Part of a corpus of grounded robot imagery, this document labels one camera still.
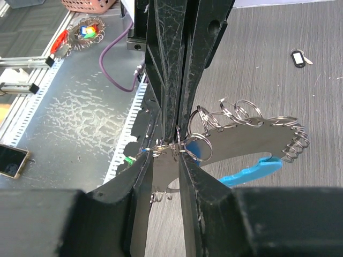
light blue plastic handle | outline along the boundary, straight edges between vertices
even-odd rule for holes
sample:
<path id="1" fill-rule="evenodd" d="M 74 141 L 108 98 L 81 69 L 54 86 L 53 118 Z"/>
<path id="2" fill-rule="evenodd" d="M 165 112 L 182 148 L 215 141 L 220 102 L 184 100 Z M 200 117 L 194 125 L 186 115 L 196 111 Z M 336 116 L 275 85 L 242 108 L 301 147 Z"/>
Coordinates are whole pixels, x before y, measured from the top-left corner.
<path id="1" fill-rule="evenodd" d="M 265 157 L 259 159 L 255 166 L 241 170 L 239 173 L 225 176 L 219 179 L 224 185 L 228 187 L 244 184 L 255 179 L 268 176 L 282 168 L 282 160 L 277 157 Z"/>

pink basket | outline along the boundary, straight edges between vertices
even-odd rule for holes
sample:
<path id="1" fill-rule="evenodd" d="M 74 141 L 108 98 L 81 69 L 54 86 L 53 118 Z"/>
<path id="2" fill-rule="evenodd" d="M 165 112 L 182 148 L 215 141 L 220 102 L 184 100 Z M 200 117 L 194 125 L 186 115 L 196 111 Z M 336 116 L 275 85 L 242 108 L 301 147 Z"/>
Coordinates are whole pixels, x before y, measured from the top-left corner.
<path id="1" fill-rule="evenodd" d="M 61 0 L 61 2 L 70 11 L 104 13 L 116 2 L 116 0 Z"/>

gray bin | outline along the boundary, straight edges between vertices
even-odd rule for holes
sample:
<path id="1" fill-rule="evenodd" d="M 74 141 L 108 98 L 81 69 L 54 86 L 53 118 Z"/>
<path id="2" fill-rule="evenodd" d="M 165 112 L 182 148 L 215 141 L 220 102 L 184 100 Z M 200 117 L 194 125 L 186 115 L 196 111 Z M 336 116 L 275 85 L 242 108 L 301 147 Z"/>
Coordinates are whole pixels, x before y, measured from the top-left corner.
<path id="1" fill-rule="evenodd" d="M 45 0 L 5 0 L 13 9 L 43 4 Z"/>

smartphone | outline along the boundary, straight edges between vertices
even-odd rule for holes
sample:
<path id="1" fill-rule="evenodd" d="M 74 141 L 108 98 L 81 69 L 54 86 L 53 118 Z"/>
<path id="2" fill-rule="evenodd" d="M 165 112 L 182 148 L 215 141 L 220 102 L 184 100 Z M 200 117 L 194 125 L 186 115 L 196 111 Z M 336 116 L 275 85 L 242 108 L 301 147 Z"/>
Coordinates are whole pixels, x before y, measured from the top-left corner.
<path id="1" fill-rule="evenodd" d="M 29 151 L 0 144 L 0 174 L 17 179 L 29 158 Z"/>

screw hole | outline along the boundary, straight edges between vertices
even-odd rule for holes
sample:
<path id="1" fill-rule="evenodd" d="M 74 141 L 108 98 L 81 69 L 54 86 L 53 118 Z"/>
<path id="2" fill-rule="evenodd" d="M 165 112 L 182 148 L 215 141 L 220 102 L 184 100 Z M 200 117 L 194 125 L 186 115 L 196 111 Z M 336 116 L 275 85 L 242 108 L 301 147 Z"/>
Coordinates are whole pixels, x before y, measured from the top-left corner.
<path id="1" fill-rule="evenodd" d="M 218 20 L 212 20 L 207 28 L 209 35 L 216 36 L 220 28 L 220 22 Z"/>

